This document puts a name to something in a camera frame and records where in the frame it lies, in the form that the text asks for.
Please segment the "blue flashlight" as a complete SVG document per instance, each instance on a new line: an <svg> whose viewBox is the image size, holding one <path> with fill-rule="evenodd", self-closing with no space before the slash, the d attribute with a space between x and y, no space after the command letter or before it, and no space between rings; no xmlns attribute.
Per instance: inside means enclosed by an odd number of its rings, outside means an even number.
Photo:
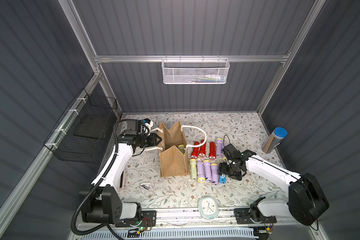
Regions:
<svg viewBox="0 0 360 240"><path fill-rule="evenodd" d="M219 183L220 184L225 184L226 183L226 175L221 175L220 176Z"/></svg>

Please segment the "brown burlap tote bag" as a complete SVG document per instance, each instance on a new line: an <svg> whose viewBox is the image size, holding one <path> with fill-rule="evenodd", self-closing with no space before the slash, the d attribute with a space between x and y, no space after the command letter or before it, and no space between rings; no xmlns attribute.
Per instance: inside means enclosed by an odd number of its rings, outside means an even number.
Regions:
<svg viewBox="0 0 360 240"><path fill-rule="evenodd" d="M175 123L170 129L164 123L160 123L158 128L152 129L153 133L158 134L162 138L162 142L156 147L148 148L148 150L159 151L160 176L162 178L187 176L190 174L189 149L200 147L203 143L201 142L198 145L188 144L185 128L200 131L204 134L203 140L207 141L207 133L204 130L195 126L182 125L180 121ZM178 149L178 145L181 144L186 146L184 154Z"/></svg>

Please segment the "green flashlight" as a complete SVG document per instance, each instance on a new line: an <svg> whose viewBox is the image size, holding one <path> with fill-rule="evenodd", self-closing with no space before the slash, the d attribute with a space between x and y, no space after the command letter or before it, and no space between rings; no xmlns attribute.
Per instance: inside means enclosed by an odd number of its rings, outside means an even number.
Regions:
<svg viewBox="0 0 360 240"><path fill-rule="evenodd" d="M190 174L191 174L192 180L197 179L197 160L196 159L190 159Z"/></svg>
<svg viewBox="0 0 360 240"><path fill-rule="evenodd" d="M181 151L181 153L182 153L182 154L184 154L184 153L185 153L185 151L186 151L186 146L185 146L185 145L183 145L183 144L178 145L178 149Z"/></svg>

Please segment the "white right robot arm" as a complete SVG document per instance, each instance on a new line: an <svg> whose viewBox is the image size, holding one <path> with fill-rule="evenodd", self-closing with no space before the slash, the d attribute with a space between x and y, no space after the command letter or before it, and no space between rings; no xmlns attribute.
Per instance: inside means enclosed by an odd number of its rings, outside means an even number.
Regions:
<svg viewBox="0 0 360 240"><path fill-rule="evenodd" d="M226 162L220 163L219 174L241 181L248 172L257 174L284 191L287 196L270 199L260 197L250 204L247 216L253 223L264 223L270 217L294 218L310 226L330 207L317 178L283 169L258 156L255 152L240 152L232 144L222 149Z"/></svg>

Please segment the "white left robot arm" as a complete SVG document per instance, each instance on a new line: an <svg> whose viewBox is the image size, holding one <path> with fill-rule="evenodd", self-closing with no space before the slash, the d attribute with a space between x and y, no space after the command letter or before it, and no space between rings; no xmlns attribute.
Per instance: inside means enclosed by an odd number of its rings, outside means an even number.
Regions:
<svg viewBox="0 0 360 240"><path fill-rule="evenodd" d="M123 202L117 188L127 162L136 156L136 149L144 151L162 141L151 131L152 127L150 119L124 119L114 124L114 146L110 157L91 185L80 191L80 204L71 220L71 231L75 235L88 235L103 227L110 228L119 221L135 224L142 220L141 205Z"/></svg>

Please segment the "red flashlight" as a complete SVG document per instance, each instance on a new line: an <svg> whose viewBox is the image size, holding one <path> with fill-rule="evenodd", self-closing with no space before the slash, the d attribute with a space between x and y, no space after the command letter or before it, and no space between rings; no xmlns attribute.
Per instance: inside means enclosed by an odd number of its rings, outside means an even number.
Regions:
<svg viewBox="0 0 360 240"><path fill-rule="evenodd" d="M216 143L210 142L209 159L214 160L216 158Z"/></svg>
<svg viewBox="0 0 360 240"><path fill-rule="evenodd" d="M200 147L193 147L191 158L197 159L199 157L199 149Z"/></svg>
<svg viewBox="0 0 360 240"><path fill-rule="evenodd" d="M206 140L202 141L203 145L199 149L199 157L204 157L206 155Z"/></svg>

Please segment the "purple flashlight upper row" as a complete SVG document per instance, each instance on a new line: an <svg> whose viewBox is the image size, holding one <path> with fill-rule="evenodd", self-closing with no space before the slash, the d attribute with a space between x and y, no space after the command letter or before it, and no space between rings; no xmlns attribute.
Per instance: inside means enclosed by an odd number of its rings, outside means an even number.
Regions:
<svg viewBox="0 0 360 240"><path fill-rule="evenodd" d="M216 156L217 157L220 157L223 154L222 149L223 149L223 139L217 138L216 139Z"/></svg>

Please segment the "red flashlight far left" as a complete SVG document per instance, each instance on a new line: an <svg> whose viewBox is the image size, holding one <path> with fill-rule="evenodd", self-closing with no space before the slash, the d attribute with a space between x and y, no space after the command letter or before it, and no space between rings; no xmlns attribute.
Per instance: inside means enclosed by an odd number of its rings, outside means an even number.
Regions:
<svg viewBox="0 0 360 240"><path fill-rule="evenodd" d="M199 157L199 149L200 147L193 147L191 158L197 159Z"/></svg>

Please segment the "floral table mat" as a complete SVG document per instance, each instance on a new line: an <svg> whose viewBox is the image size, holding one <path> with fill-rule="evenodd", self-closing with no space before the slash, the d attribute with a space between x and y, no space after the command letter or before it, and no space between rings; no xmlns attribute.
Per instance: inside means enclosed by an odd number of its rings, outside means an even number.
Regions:
<svg viewBox="0 0 360 240"><path fill-rule="evenodd" d="M238 150L251 150L260 157L282 166L276 152L265 154L261 147L267 140L267 130L257 113L199 113L199 114L129 114L129 119L148 118L158 127L170 128L180 121L183 125L201 128L208 141L223 138ZM189 143L199 141L204 134L196 129L185 129ZM144 209L195 208L201 197L214 197L221 207L247 206L260 197L283 198L279 187L259 175L248 173L241 181L227 179L225 184L198 183L190 176L162 178L159 152L137 150L125 168L125 187L119 197L125 202L139 202ZM146 191L140 183L150 182Z"/></svg>

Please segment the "mint green alarm clock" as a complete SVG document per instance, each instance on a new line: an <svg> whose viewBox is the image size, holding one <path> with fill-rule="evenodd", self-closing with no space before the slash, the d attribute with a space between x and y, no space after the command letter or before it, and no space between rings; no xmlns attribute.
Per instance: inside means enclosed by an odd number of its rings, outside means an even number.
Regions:
<svg viewBox="0 0 360 240"><path fill-rule="evenodd" d="M211 196L202 197L198 205L199 213L203 219L212 220L219 214L218 202Z"/></svg>

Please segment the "steel bottle blue cap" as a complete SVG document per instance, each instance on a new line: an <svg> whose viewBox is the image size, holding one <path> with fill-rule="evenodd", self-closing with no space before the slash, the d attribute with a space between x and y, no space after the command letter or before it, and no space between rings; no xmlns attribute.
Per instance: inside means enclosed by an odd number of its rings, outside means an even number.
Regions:
<svg viewBox="0 0 360 240"><path fill-rule="evenodd" d="M276 127L269 135L268 139L262 146L262 151L265 154L269 154L277 147L281 141L288 135L288 131L282 127Z"/></svg>

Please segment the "markers in white basket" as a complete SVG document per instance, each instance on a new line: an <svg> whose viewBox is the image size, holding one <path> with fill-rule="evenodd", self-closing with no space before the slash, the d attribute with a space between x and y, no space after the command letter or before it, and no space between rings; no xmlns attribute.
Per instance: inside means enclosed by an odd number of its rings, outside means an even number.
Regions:
<svg viewBox="0 0 360 240"><path fill-rule="evenodd" d="M226 76L223 75L204 75L204 76L196 76L194 78L189 79L191 83L205 83L205 84L225 84Z"/></svg>

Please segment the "white vented strip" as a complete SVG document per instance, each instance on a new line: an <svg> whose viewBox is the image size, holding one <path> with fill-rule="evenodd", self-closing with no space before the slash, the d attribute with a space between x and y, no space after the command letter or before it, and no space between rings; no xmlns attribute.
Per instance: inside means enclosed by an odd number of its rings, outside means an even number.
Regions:
<svg viewBox="0 0 360 240"><path fill-rule="evenodd" d="M127 230L115 230L124 240L258 240L249 228L178 228L153 229L133 236Z"/></svg>

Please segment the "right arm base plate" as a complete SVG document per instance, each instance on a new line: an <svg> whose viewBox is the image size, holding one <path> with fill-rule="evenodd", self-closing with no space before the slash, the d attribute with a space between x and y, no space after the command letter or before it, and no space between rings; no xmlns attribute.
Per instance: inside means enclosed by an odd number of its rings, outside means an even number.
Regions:
<svg viewBox="0 0 360 240"><path fill-rule="evenodd" d="M238 224L275 224L277 222L276 217L265 217L255 208L236 208L234 216Z"/></svg>

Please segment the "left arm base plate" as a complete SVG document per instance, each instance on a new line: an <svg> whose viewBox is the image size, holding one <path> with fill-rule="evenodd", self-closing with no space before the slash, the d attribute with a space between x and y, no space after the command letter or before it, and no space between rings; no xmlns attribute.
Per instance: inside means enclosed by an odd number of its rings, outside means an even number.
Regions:
<svg viewBox="0 0 360 240"><path fill-rule="evenodd" d="M128 227L154 227L156 225L157 211L138 212L132 219L123 219L115 224L117 228Z"/></svg>

